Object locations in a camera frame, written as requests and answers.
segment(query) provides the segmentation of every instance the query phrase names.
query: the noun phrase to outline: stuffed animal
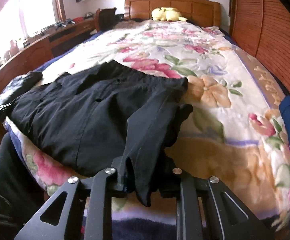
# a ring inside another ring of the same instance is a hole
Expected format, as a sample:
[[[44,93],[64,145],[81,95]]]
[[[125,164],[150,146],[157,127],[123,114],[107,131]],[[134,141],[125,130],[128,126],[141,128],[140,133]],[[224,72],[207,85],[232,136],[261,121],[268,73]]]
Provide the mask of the stuffed animal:
[[[154,21],[187,21],[181,13],[172,7],[156,8],[152,11]]]

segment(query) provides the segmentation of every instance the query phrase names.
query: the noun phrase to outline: wardrobe door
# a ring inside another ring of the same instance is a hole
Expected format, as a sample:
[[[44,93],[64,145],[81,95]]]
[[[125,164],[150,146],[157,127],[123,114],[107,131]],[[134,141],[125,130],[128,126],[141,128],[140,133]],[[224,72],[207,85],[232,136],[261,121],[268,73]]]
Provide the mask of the wardrobe door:
[[[263,0],[236,0],[235,3],[232,36],[243,50],[255,56],[261,33]]]
[[[264,0],[264,16],[256,58],[290,92],[290,13],[279,0]]]

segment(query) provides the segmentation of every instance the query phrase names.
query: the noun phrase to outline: floral bedspread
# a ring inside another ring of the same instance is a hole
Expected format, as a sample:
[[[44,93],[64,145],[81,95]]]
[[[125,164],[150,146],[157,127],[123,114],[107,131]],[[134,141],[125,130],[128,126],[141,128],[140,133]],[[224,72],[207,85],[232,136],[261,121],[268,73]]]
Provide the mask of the floral bedspread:
[[[257,59],[228,42],[217,27],[127,21],[50,65],[40,84],[112,59],[149,75],[187,77],[189,89],[182,100],[194,111],[167,155],[193,176],[218,176],[260,219],[278,214],[272,224],[277,230],[288,223],[290,148],[278,110],[284,95]],[[37,149],[8,118],[6,125],[48,195],[76,174]],[[131,194],[114,199],[112,210],[114,220],[176,223],[175,201],[163,201],[157,193],[151,208]]]

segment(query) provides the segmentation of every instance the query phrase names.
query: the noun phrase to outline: wooden desk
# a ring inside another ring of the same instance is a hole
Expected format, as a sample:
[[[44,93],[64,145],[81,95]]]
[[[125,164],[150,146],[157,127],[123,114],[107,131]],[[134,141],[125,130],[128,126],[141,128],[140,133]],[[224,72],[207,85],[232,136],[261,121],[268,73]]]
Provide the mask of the wooden desk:
[[[34,41],[0,67],[0,93],[16,76],[35,70],[88,39],[93,29],[95,29],[94,20],[85,20]]]

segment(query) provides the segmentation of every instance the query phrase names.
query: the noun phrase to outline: window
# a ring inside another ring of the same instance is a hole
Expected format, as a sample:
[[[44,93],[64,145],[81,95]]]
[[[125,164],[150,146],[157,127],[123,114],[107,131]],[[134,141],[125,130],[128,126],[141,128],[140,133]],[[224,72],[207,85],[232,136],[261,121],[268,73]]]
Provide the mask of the window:
[[[0,12],[0,57],[10,40],[26,38],[56,22],[52,0],[9,0]]]

